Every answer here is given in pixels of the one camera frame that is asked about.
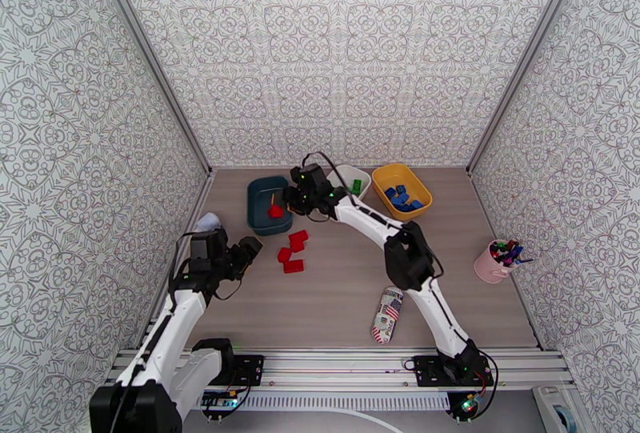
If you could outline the aluminium table edge rail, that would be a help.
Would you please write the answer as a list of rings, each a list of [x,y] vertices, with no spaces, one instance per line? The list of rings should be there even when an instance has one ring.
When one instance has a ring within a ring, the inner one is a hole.
[[[137,334],[136,339],[134,341],[135,346],[140,346],[146,339],[146,336],[149,334],[149,330],[154,325],[155,321],[161,314],[162,308],[164,306],[164,302],[167,296],[167,291],[170,283],[170,279],[174,276],[175,271],[178,269],[179,263],[182,261],[184,256],[187,253],[187,239],[189,237],[188,233],[194,229],[195,223],[200,219],[202,209],[204,207],[206,198],[210,193],[210,188],[213,185],[214,178],[216,175],[216,170],[211,170],[203,184],[200,187],[198,197],[195,200],[195,203],[191,209],[189,214],[189,218],[186,221],[185,228],[182,229],[182,233],[178,236],[178,238],[172,244],[170,248],[170,260],[166,271],[162,276],[162,281],[160,282],[161,286],[158,291],[154,295],[154,299],[151,301],[150,309],[144,315],[146,319],[142,324],[141,331]]]
[[[497,233],[496,233],[496,231],[494,229],[494,225],[493,225],[493,223],[492,223],[492,221],[490,219],[490,214],[489,214],[489,212],[488,212],[488,210],[486,208],[485,203],[482,201],[479,189],[477,188],[477,185],[476,185],[476,183],[474,182],[474,180],[472,178],[472,174],[468,173],[467,176],[468,176],[468,178],[470,180],[470,184],[471,184],[471,186],[472,186],[472,188],[473,188],[473,190],[474,190],[474,192],[475,192],[475,194],[476,194],[476,196],[478,198],[480,207],[482,208],[482,211],[483,211],[483,213],[484,213],[484,215],[486,217],[486,221],[487,221],[487,223],[488,223],[488,225],[490,227],[490,232],[491,232],[491,234],[493,236],[491,241],[493,241],[493,240],[501,240],[501,239],[496,239]],[[536,340],[536,347],[538,349],[540,349],[541,351],[544,351],[545,350],[545,346],[544,346],[544,344],[542,343],[542,341],[541,341],[541,339],[539,337],[539,333],[538,333],[538,331],[536,329],[535,320],[533,318],[533,315],[530,312],[529,307],[527,306],[527,302],[526,302],[525,298],[523,297],[522,290],[520,289],[520,286],[518,285],[517,280],[513,276],[513,271],[511,271],[510,275],[506,279],[501,281],[500,283],[507,283],[507,282],[512,284],[514,289],[515,289],[516,295],[518,296],[518,299],[519,299],[519,301],[520,301],[520,303],[522,305],[522,309],[525,312],[525,315],[526,315],[527,321],[529,323],[529,327],[531,329],[531,332],[532,332],[532,334],[533,334],[533,336],[534,336],[534,338]]]

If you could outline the dark teal plastic bin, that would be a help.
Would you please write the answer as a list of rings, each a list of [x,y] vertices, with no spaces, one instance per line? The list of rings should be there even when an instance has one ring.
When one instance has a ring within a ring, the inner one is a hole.
[[[283,190],[288,186],[288,180],[281,175],[258,178],[248,185],[246,222],[256,235],[278,235],[292,227],[293,215],[287,210],[283,200]],[[272,203],[283,208],[284,215],[281,219],[268,217],[267,210]]]

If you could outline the pink cup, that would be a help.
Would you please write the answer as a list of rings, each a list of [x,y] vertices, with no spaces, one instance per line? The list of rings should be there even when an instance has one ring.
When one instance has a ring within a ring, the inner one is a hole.
[[[510,272],[516,268],[515,259],[514,263],[510,267],[505,267],[501,264],[503,259],[510,257],[511,251],[506,249],[506,245],[509,242],[506,240],[493,240],[482,253],[474,261],[475,274],[485,283],[497,284],[506,279]],[[490,252],[490,245],[493,243],[501,243],[502,249],[497,253]]]

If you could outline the white plastic bin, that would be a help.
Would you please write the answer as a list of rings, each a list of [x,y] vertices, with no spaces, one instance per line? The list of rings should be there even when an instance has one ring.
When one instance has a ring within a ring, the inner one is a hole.
[[[336,166],[336,170],[332,170],[326,177],[333,187],[343,186],[349,190],[350,193],[353,188],[353,181],[355,179],[361,179],[361,194],[359,196],[354,195],[359,199],[363,199],[365,197],[372,183],[371,176],[368,173],[348,164]]]

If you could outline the aluminium frame post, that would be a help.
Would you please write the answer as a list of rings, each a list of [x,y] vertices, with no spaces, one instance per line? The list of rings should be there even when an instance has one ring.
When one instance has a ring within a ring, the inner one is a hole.
[[[210,165],[205,151],[202,149],[202,145],[198,141],[198,138],[189,123],[186,112],[178,101],[175,89],[163,69],[162,63],[150,42],[150,38],[136,12],[134,4],[131,0],[113,0],[113,2],[118,15],[122,19],[122,22],[127,28],[143,62],[148,68],[163,101],[166,103],[179,125],[191,152],[198,160],[204,174],[206,174],[206,176],[211,176],[213,167]]]
[[[466,174],[472,177],[475,169],[478,167],[486,152],[491,140],[498,129],[500,122],[506,115],[507,109],[510,107],[514,97],[518,93],[520,86],[526,79],[532,64],[538,56],[538,52],[543,46],[550,29],[554,26],[558,16],[562,13],[563,5],[566,0],[547,0],[542,8],[542,12],[538,16],[538,20],[534,25],[528,40],[526,41],[522,54],[515,65],[512,75],[508,78],[504,91],[498,104],[492,113],[482,136],[478,141],[470,159],[466,165]]]

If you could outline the yellow plastic bin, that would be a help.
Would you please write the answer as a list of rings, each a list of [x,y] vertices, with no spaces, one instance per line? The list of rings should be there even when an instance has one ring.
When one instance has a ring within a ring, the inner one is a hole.
[[[405,164],[391,163],[375,168],[371,174],[371,178],[376,194],[394,219],[400,221],[416,219],[418,216],[424,214],[433,202],[433,197],[429,190],[418,176]],[[393,187],[395,189],[397,185],[406,187],[407,194],[409,195],[406,205],[413,200],[418,200],[425,206],[407,213],[398,211],[391,203],[390,198],[387,198],[385,195],[387,188]]]

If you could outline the white grey glue bottle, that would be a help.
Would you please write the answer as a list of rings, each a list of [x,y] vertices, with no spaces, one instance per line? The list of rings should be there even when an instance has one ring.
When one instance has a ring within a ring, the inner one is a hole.
[[[193,232],[210,232],[219,228],[222,228],[222,223],[219,217],[215,213],[208,212],[195,223]]]

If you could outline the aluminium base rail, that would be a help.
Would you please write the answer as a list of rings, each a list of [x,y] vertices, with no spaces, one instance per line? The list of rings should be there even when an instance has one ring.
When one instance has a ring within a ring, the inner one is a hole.
[[[263,355],[264,391],[419,391],[410,361],[433,355],[433,348],[259,348],[237,347],[237,355]],[[536,347],[488,348],[498,391],[526,391],[534,387],[574,387],[562,354]]]

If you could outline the small circuit board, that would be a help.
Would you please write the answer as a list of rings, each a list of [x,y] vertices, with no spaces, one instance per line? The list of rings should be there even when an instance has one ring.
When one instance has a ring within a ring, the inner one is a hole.
[[[237,391],[204,391],[200,399],[200,407],[204,411],[231,411],[239,403]]]
[[[472,419],[480,412],[482,401],[479,394],[468,395],[452,408],[452,415],[459,419]]]

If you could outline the blue tape roll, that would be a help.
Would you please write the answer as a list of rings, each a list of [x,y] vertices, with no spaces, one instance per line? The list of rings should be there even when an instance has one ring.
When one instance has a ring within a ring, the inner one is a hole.
[[[578,426],[571,411],[561,405],[555,405],[554,409],[561,424],[566,429],[566,433],[578,433]]]

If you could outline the grey box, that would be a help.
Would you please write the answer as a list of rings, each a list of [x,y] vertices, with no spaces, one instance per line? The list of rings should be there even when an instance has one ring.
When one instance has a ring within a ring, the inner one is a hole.
[[[583,433],[583,429],[578,422],[578,415],[560,387],[551,385],[538,386],[534,387],[532,392],[546,433],[566,433],[566,429],[561,424],[554,409],[555,405],[568,408],[577,423],[578,433]]]

